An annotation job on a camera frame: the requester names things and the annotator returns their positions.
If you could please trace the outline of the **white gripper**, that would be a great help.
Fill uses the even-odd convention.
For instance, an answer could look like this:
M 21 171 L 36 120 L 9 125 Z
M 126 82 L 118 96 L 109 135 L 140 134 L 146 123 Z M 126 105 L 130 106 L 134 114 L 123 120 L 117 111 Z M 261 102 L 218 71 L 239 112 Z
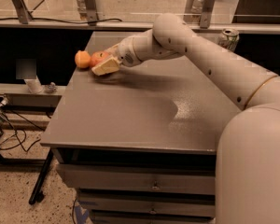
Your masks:
M 114 56 L 119 56 L 122 64 L 127 67 L 134 67 L 141 63 L 134 51 L 132 36 L 124 38 L 119 44 L 106 49 L 105 52 L 110 56 L 103 58 L 91 69 L 96 76 L 115 73 L 119 70 L 120 61 Z

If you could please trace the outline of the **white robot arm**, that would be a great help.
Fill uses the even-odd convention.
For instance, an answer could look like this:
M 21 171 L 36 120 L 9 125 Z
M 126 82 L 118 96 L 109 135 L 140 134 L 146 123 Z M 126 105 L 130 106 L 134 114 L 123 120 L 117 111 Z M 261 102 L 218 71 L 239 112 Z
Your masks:
M 280 76 L 197 35 L 165 13 L 107 51 L 101 76 L 146 60 L 185 56 L 223 94 L 208 100 L 226 121 L 216 145 L 216 224 L 280 224 Z

